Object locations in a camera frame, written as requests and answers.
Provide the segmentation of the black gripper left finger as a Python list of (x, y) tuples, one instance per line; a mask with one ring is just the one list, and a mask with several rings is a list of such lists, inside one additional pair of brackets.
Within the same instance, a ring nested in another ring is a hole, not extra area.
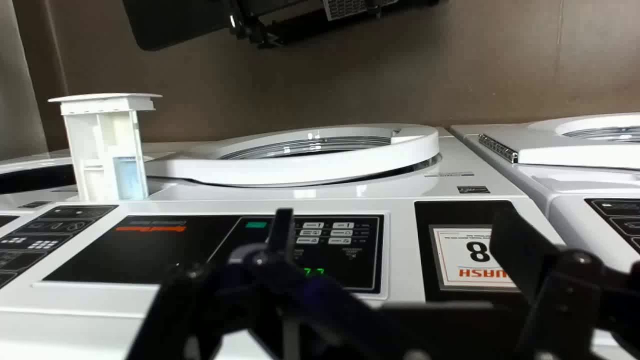
[(245, 332), (273, 360), (366, 360), (374, 312), (333, 280), (292, 262), (294, 210), (277, 209), (267, 239), (223, 265), (173, 266), (160, 285), (125, 360), (214, 360)]

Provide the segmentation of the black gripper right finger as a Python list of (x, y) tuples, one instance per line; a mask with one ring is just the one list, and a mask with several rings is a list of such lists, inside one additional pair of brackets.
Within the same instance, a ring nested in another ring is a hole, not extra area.
[(596, 330), (638, 356), (638, 265), (619, 272), (591, 253), (551, 245), (515, 210), (494, 214), (490, 253), (530, 306), (515, 343), (517, 360), (596, 360)]

